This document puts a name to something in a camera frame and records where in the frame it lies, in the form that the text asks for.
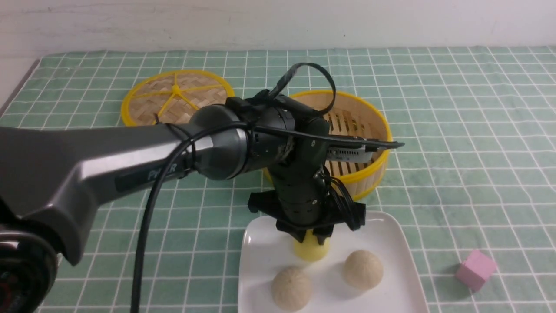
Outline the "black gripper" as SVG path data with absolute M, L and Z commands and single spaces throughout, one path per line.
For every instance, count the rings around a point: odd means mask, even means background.
M 353 200 L 344 183 L 325 167 L 330 129 L 326 119 L 270 113 L 250 119 L 249 126 L 257 151 L 278 151 L 278 160 L 266 167 L 274 188 L 250 194 L 251 212 L 271 216 L 277 230 L 298 243 L 312 230 L 319 246 L 329 244 L 336 224 L 350 230 L 365 224 L 364 204 Z

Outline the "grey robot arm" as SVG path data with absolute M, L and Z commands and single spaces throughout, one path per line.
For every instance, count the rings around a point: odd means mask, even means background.
M 252 193 L 251 212 L 276 219 L 298 242 L 318 244 L 345 223 L 364 224 L 362 204 L 325 169 L 327 160 L 367 162 L 379 143 L 330 135 L 324 115 L 276 91 L 229 97 L 188 123 L 65 131 L 1 127 L 1 311 L 31 313 L 50 291 L 57 256 L 76 265 L 101 205 L 151 188 L 139 230 L 131 312 L 139 310 L 147 232 L 167 180 L 197 172 L 230 180 L 266 168 L 274 190 Z

